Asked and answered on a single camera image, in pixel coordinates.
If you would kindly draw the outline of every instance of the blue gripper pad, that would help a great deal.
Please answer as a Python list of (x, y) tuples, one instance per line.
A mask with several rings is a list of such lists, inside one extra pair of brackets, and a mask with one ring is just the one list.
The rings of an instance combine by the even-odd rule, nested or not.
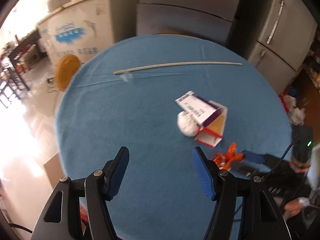
[(207, 158), (204, 156), (204, 154), (203, 156), (201, 156), (196, 148), (193, 149), (192, 151), (193, 166), (198, 174), (204, 193), (213, 201), (216, 193), (213, 188), (213, 178), (210, 175), (207, 166), (205, 165), (206, 160)]
[(244, 154), (244, 158), (250, 162), (259, 163), (259, 164), (264, 164), (266, 162), (263, 155), (250, 152), (247, 150), (242, 151), (242, 153)]

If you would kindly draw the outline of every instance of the blue sticker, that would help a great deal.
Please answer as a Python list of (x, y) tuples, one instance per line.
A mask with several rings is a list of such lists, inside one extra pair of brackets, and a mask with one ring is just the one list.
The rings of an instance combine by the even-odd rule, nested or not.
[(80, 39), (84, 34), (84, 28), (75, 28), (63, 33), (56, 34), (55, 38), (59, 43), (65, 42), (67, 44), (70, 44), (73, 43), (74, 40)]

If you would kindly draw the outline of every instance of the white label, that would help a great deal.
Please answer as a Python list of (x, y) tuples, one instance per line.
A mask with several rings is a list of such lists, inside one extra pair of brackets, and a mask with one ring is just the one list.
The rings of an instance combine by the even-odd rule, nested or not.
[(192, 115), (192, 118), (198, 123), (202, 124), (208, 119), (215, 111), (212, 106), (194, 96), (188, 96), (181, 101), (176, 100), (179, 106), (186, 112)]

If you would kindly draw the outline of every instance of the blue object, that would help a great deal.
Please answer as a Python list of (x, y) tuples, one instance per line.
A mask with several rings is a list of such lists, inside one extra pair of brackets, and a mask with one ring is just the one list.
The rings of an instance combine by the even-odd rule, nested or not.
[(250, 152), (247, 150), (242, 151), (242, 153), (244, 154), (244, 158), (250, 162), (259, 163), (259, 164), (264, 164), (266, 162), (266, 160), (260, 154)]
[(290, 86), (290, 91), (289, 91), (288, 95), (293, 97), (293, 98), (298, 98), (299, 97), (298, 91), (293, 86)]
[[(146, 69), (131, 72), (128, 82), (112, 74), (186, 61), (243, 65)], [(228, 107), (224, 136), (215, 148), (184, 136), (177, 127), (182, 109), (175, 99), (189, 90)], [(56, 132), (62, 166), (71, 179), (100, 169), (121, 146), (129, 149), (119, 193), (108, 203), (116, 233), (124, 240), (204, 237), (215, 203), (203, 193), (193, 168), (194, 147), (201, 146), (208, 159), (226, 152), (232, 142), (238, 152), (280, 157), (291, 142), (278, 96), (252, 65), (213, 42), (173, 35), (127, 39), (83, 64), (62, 99)], [(231, 239), (237, 238), (238, 225)]]
[(195, 167), (195, 170), (198, 174), (198, 177), (200, 179), (202, 189), (204, 193), (211, 199), (214, 199), (214, 196), (216, 195), (214, 188), (213, 188), (213, 178), (210, 175), (207, 166), (204, 163), (204, 160), (199, 155), (199, 152), (196, 148), (192, 151), (192, 161), (193, 166)]

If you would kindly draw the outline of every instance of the black device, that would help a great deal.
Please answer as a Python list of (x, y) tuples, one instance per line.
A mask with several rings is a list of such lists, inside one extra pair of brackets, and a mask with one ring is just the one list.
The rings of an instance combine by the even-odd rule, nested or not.
[(253, 178), (254, 176), (257, 176), (259, 173), (257, 169), (237, 161), (231, 162), (231, 170), (243, 174), (249, 178)]
[(313, 130), (308, 126), (292, 125), (292, 161), (299, 168), (310, 167), (313, 147)]

